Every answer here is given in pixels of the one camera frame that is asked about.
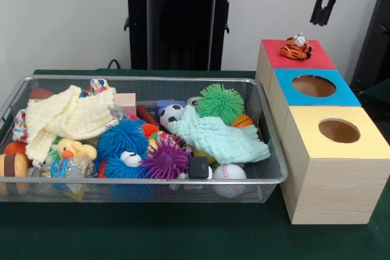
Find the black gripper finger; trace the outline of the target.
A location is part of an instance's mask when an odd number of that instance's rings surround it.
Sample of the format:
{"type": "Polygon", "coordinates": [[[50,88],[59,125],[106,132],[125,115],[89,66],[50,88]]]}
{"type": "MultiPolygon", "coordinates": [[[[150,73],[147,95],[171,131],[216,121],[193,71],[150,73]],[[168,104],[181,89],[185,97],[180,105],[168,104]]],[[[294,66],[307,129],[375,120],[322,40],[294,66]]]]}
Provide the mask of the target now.
{"type": "Polygon", "coordinates": [[[312,24],[323,24],[323,8],[322,8],[323,0],[316,0],[313,8],[313,12],[310,18],[310,23],[312,24]]]}
{"type": "Polygon", "coordinates": [[[327,25],[335,2],[336,0],[328,0],[327,5],[322,9],[320,25],[327,25]]]}

